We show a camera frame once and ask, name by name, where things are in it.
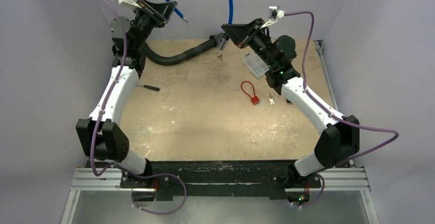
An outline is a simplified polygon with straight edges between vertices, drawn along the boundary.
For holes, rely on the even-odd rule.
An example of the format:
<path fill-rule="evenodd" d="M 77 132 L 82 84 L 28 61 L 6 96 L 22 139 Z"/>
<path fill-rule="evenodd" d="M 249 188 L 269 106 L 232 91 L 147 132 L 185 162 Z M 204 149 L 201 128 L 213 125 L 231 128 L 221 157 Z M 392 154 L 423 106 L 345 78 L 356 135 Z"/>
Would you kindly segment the red cable lock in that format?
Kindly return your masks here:
<path fill-rule="evenodd" d="M 250 91 L 247 91 L 245 89 L 245 87 L 247 87 L 247 86 L 250 86 L 250 88 L 251 88 Z M 260 99 L 256 95 L 255 86 L 252 82 L 247 81 L 247 80 L 242 81 L 240 84 L 240 88 L 241 88 L 242 92 L 245 93 L 250 98 L 250 101 L 253 105 L 257 105 L 260 103 Z"/>

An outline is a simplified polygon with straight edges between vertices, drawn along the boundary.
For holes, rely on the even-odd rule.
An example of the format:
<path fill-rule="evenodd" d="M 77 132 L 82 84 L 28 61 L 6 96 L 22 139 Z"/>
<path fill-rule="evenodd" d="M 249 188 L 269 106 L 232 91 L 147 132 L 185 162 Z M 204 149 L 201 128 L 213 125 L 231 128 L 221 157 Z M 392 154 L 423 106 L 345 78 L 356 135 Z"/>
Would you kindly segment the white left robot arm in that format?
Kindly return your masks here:
<path fill-rule="evenodd" d="M 92 163 L 101 160 L 129 171 L 141 188 L 151 185 L 152 166 L 148 159 L 132 151 L 119 123 L 127 99 L 145 67 L 142 46 L 154 28 L 168 23 L 176 6 L 175 1 L 138 0 L 133 6 L 134 19 L 114 17 L 110 23 L 114 43 L 110 79 L 95 109 L 75 126 L 84 154 Z"/>

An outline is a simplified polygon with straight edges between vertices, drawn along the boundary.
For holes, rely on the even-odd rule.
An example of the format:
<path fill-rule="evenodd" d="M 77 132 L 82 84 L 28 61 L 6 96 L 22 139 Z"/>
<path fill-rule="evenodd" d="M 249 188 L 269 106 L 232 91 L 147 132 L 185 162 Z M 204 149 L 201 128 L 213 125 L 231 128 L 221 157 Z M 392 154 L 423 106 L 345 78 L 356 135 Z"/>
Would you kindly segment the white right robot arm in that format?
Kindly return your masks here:
<path fill-rule="evenodd" d="M 264 24 L 257 18 L 247 24 L 223 24 L 221 28 L 235 46 L 250 47 L 268 66 L 265 76 L 269 87 L 293 103 L 320 135 L 313 152 L 288 167 L 289 182 L 299 187 L 312 173 L 332 168 L 359 151 L 359 121 L 327 105 L 308 87 L 292 65 L 296 58 L 295 40 L 288 35 L 271 40 L 261 28 Z"/>

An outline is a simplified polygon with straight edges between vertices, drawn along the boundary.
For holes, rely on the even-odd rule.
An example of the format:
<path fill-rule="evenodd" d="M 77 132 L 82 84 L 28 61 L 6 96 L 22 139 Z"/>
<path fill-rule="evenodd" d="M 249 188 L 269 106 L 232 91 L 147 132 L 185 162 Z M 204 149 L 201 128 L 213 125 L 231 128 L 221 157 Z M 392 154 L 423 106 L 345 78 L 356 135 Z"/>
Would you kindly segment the clear plastic organizer box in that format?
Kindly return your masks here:
<path fill-rule="evenodd" d="M 242 61 L 256 79 L 260 79 L 269 71 L 268 65 L 256 54 L 248 53 Z"/>

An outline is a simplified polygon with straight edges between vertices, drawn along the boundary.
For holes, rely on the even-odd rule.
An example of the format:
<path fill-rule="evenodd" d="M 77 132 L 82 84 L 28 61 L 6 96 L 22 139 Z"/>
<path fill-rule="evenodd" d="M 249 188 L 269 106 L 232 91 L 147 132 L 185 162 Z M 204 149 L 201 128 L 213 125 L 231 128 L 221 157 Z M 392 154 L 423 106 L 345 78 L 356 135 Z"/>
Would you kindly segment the small hammer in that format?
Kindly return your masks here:
<path fill-rule="evenodd" d="M 143 84 L 135 84 L 135 85 L 139 86 L 139 87 L 143 87 L 143 88 L 149 89 L 149 90 L 157 91 L 157 92 L 160 91 L 160 88 L 154 87 L 154 86 L 143 85 Z"/>

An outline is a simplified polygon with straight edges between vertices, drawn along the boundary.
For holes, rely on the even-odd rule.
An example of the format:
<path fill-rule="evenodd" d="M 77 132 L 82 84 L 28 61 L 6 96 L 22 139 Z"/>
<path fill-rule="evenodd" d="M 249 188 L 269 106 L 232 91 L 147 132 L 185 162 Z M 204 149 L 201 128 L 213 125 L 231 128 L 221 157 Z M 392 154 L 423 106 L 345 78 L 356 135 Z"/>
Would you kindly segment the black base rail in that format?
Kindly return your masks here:
<path fill-rule="evenodd" d="M 270 200 L 298 199 L 306 187 L 321 187 L 320 178 L 311 174 L 294 183 L 286 181 L 293 160 L 206 160 L 153 161 L 152 179 L 122 173 L 118 181 L 123 190 L 151 189 L 158 201 L 175 196 L 267 197 Z"/>

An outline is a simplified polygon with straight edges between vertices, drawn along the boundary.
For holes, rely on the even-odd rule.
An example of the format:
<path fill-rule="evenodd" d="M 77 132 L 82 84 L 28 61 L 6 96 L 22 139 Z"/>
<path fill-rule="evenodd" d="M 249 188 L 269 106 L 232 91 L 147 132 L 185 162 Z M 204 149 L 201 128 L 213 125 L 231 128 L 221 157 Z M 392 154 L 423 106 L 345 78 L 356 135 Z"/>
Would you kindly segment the aluminium frame rail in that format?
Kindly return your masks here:
<path fill-rule="evenodd" d="M 285 189 L 286 160 L 156 161 L 158 184 L 78 168 L 62 223 L 378 223 L 362 168 Z"/>

